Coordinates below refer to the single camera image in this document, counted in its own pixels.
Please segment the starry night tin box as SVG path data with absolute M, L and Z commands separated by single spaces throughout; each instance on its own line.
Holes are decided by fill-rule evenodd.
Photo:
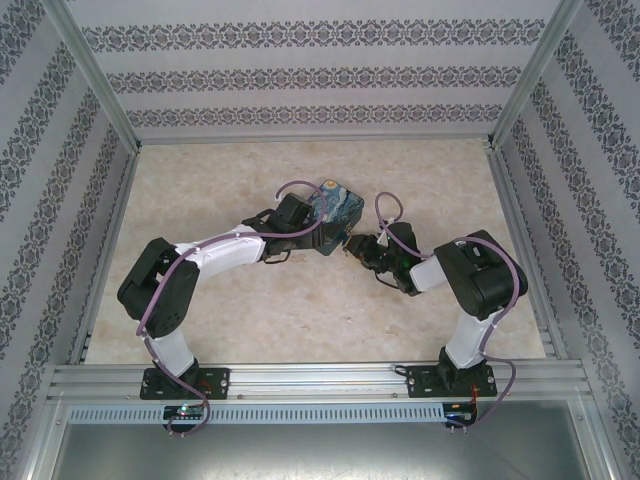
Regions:
M 331 241 L 332 253 L 343 246 L 346 226 L 352 225 L 354 228 L 360 221 L 365 202 L 359 195 L 333 180 L 326 180 L 320 185 L 320 190 L 327 201 L 322 225 Z

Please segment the grey sheet metal panel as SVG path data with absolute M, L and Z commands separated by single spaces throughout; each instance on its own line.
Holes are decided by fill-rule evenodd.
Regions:
M 508 402 L 467 430 L 235 421 L 184 439 L 140 412 L 47 407 L 19 480 L 623 480 L 581 400 Z

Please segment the aluminium frame side rail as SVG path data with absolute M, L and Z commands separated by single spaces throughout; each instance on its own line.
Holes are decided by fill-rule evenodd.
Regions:
M 82 277 L 83 296 L 80 297 L 79 310 L 74 316 L 73 336 L 65 343 L 67 350 L 66 356 L 61 361 L 62 364 L 77 365 L 83 363 L 86 358 L 87 345 L 91 343 L 139 156 L 140 148 L 137 148 L 127 156 L 123 166 L 116 171 L 115 187 L 107 191 L 108 203 L 105 209 L 99 211 L 103 214 L 103 217 L 100 217 L 100 229 L 96 237 L 91 238 L 89 244 L 91 269 Z
M 524 217 L 509 177 L 501 152 L 489 141 L 483 142 L 491 175 L 505 215 L 506 225 L 513 242 L 515 255 L 528 279 L 528 297 L 538 329 L 541 333 L 545 354 L 548 358 L 567 360 L 570 356 L 561 338 L 551 301 L 547 295 L 538 267 Z

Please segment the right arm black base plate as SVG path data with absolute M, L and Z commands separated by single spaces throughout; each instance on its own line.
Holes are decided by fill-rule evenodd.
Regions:
M 446 371 L 442 365 L 415 365 L 406 369 L 410 398 L 493 398 L 498 395 L 491 366 L 479 364 L 470 369 Z

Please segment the aluminium mounting rail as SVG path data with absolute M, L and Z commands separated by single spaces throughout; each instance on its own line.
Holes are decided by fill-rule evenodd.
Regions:
M 593 397 L 580 361 L 516 360 L 508 400 Z M 417 382 L 392 363 L 230 364 L 229 403 L 408 402 Z M 53 370 L 46 400 L 66 404 L 139 403 L 143 365 L 68 365 Z

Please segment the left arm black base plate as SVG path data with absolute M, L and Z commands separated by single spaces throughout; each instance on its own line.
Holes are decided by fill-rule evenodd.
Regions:
M 193 365 L 180 379 L 204 394 L 208 400 L 225 400 L 230 383 L 230 370 Z M 159 368 L 144 371 L 139 397 L 142 400 L 197 400 L 198 396 L 177 384 Z

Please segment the aluminium frame post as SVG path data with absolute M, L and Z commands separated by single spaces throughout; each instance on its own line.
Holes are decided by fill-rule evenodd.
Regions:
M 95 93 L 119 138 L 130 153 L 137 153 L 141 141 L 119 102 L 106 74 L 99 65 L 81 28 L 74 20 L 65 0 L 39 0 L 74 57 L 82 75 Z
M 582 2 L 583 0 L 559 0 L 494 129 L 483 142 L 487 153 L 495 151 L 504 143 Z

